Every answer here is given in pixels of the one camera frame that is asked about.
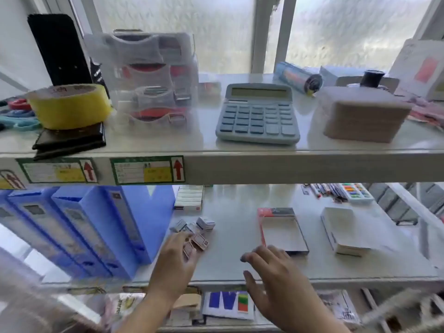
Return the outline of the person's left hand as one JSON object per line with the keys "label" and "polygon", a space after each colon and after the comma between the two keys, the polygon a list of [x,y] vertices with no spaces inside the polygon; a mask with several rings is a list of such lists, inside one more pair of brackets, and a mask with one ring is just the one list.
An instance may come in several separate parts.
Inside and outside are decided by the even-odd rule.
{"label": "person's left hand", "polygon": [[186,265],[169,255],[169,237],[162,246],[149,280],[147,293],[180,297],[186,290],[196,265]]}

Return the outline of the person's right hand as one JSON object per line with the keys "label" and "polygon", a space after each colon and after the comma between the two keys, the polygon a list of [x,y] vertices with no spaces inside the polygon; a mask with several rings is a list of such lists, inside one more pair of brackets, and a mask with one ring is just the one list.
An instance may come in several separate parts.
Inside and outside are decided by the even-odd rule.
{"label": "person's right hand", "polygon": [[263,317],[285,333],[326,333],[325,323],[338,320],[327,309],[309,280],[286,253],[286,267],[256,267],[256,248],[241,256],[260,276],[267,296]]}

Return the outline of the open red and black box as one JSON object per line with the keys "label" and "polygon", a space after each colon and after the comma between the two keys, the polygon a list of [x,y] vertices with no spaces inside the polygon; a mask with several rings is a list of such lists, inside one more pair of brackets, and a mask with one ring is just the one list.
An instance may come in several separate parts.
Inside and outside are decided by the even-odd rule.
{"label": "open red and black box", "polygon": [[275,246],[289,256],[308,255],[309,248],[292,207],[262,207],[257,213],[263,246]]}

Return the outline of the white packet with blue print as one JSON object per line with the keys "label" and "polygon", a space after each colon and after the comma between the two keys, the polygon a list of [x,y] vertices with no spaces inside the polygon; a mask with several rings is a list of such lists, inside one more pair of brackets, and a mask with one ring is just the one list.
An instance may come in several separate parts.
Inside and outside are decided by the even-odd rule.
{"label": "white packet with blue print", "polygon": [[207,292],[204,295],[203,315],[254,321],[254,303],[246,291]]}

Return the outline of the brown paper packet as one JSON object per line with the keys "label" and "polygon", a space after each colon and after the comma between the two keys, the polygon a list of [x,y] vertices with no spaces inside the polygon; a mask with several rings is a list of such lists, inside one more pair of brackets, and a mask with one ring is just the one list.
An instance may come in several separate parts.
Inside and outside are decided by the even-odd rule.
{"label": "brown paper packet", "polygon": [[188,312],[200,312],[203,297],[198,293],[185,293],[173,304],[173,310],[184,310]]}

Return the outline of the white paper pad box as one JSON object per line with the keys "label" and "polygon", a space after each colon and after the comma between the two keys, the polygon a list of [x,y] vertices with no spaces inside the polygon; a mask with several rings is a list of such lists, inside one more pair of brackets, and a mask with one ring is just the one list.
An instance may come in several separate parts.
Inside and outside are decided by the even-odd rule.
{"label": "white paper pad box", "polygon": [[336,254],[363,257],[373,249],[352,209],[325,207],[321,221]]}

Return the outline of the white printed plastic packet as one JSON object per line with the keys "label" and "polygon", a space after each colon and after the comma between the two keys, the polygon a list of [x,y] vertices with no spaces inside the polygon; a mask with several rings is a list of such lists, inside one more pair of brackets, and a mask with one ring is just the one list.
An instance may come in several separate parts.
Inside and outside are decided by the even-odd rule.
{"label": "white printed plastic packet", "polygon": [[353,302],[345,290],[320,290],[318,296],[330,312],[350,329],[355,330],[361,325]]}

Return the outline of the blue desk calculator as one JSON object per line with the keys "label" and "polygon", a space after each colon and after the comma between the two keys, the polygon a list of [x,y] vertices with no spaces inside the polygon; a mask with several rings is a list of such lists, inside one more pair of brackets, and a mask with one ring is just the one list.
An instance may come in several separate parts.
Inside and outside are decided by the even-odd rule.
{"label": "blue desk calculator", "polygon": [[269,83],[229,84],[215,134],[225,141],[296,145],[300,132],[291,88]]}

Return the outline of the black leather wallet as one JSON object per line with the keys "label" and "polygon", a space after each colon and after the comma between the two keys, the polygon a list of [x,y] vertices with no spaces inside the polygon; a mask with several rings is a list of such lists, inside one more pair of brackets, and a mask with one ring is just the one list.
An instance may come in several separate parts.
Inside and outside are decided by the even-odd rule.
{"label": "black leather wallet", "polygon": [[78,129],[43,129],[32,146],[34,161],[43,161],[106,146],[103,123]]}

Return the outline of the yellow packing tape roll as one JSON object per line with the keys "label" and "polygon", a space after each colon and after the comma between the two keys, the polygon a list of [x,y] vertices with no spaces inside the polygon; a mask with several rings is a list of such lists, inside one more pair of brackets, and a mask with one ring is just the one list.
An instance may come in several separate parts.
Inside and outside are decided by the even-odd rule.
{"label": "yellow packing tape roll", "polygon": [[25,95],[43,128],[73,130],[104,122],[112,112],[104,86],[70,84]]}

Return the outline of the black ink bottle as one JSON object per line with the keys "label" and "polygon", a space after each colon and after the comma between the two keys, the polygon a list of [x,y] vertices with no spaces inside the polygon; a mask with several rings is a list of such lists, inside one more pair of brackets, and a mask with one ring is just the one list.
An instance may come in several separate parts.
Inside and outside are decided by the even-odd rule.
{"label": "black ink bottle", "polygon": [[385,76],[385,72],[379,70],[365,70],[360,80],[360,87],[379,88],[380,81]]}

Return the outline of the pink paper stack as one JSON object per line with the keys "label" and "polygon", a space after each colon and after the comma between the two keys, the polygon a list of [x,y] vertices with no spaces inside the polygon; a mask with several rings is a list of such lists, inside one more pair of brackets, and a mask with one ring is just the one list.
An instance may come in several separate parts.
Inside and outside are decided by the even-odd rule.
{"label": "pink paper stack", "polygon": [[426,123],[444,132],[444,102],[429,102],[419,97],[412,97],[407,102],[413,105],[408,119]]}

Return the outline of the black upright board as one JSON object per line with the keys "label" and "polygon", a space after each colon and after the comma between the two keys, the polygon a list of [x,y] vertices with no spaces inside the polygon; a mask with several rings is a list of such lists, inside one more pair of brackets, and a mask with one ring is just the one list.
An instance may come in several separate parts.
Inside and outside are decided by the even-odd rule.
{"label": "black upright board", "polygon": [[53,86],[93,83],[70,16],[30,14],[27,22]]}

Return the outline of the blue handled scissors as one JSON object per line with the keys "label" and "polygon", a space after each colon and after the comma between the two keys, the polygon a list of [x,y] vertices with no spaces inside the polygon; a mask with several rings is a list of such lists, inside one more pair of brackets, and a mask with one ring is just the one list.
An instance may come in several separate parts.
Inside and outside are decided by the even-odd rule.
{"label": "blue handled scissors", "polygon": [[41,122],[32,110],[0,110],[0,130],[31,131],[41,128]]}

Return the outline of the red handled scissors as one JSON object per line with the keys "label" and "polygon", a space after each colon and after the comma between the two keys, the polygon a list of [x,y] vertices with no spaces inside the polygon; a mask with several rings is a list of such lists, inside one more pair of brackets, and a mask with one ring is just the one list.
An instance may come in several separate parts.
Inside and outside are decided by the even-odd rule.
{"label": "red handled scissors", "polygon": [[7,107],[9,110],[31,111],[28,101],[23,98],[8,98],[0,100],[0,107]]}

